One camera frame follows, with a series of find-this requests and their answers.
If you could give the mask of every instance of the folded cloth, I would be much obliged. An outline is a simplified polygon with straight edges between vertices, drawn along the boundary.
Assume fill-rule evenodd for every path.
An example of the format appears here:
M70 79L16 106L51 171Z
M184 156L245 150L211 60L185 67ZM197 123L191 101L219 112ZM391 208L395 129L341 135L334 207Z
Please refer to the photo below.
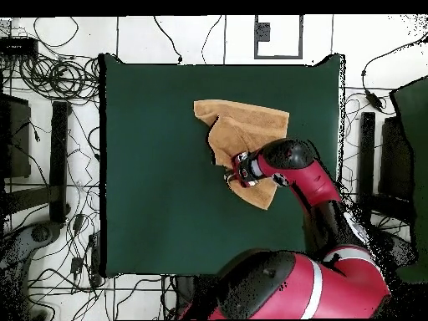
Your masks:
M255 151L267 143L285 138L287 112L252 104L221 99L195 101L195 116L211 127L208 144L214 153L216 165L232 168L232 157L243 151ZM257 185L243 188L238 181L229 187L244 201L267 210L277 185L272 179L261 180Z

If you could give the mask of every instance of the black border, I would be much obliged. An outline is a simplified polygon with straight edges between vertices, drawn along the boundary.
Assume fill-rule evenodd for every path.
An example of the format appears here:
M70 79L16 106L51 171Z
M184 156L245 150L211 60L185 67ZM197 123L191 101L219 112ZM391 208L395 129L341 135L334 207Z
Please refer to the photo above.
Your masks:
M107 198L106 198L106 181L107 181L107 98L106 98L106 74L107 68L105 65L105 56L110 55L118 63L124 65L144 65L142 63L124 63L116 55L111 53L101 53L98 56L99 63L99 219L100 219L100 263L99 263L99 275L103 278L107 278L106 275L106 266L107 266ZM343 91L343 94L339 94L339 143L338 143L338 152L339 159L336 164L336 183L340 184L342 181L342 167L343 167L343 154L344 154L344 98L345 90L341 89L344 87L344 72L345 72L345 59L344 55L333 53L327 55L323 60L314 64L287 64L290 67L307 67L315 68L327 63L330 59L335 56L339 56L339 77L338 77L338 92ZM178 65L178 64L157 64L157 65ZM284 64L228 64L227 66L284 66ZM223 64L215 64L213 66L223 66Z
M255 59L303 59L303 15L298 15L298 55L258 55L258 15L254 16L254 58Z

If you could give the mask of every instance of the tangled wires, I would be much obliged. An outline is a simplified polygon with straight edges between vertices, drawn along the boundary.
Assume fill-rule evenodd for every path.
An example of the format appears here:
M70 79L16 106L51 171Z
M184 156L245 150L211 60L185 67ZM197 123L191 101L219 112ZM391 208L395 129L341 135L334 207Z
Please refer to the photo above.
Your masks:
M45 43L39 36L34 21L34 32L36 36L27 33L24 28L15 28L19 31L19 38L37 39L52 54L50 58L38 54L36 58L23 57L0 57L0 70L3 72L3 85L12 79L21 79L28 89L12 88L20 90L32 90L45 99L66 99L94 101L98 96L99 65L97 58L79 55L59 54L53 48L62 47L69 43L79 31L79 25L71 38L59 45Z

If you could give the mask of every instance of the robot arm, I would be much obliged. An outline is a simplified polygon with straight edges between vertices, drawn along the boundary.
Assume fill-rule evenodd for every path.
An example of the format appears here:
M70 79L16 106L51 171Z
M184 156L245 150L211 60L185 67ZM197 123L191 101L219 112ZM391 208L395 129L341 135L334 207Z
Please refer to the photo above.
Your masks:
M238 256L239 263L225 267L217 286L195 299L182 318L374 316L390 291L367 249L369 235L308 146L276 140L235 156L232 166L225 179L238 179L243 187L273 178L291 188L303 208L308 252L258 250Z

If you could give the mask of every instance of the power strip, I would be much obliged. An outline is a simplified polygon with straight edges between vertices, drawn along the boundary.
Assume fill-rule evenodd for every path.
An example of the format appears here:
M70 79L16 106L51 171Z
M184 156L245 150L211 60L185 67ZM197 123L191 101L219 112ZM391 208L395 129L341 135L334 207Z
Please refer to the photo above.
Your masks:
M36 58L38 40L35 38L0 37L0 55Z

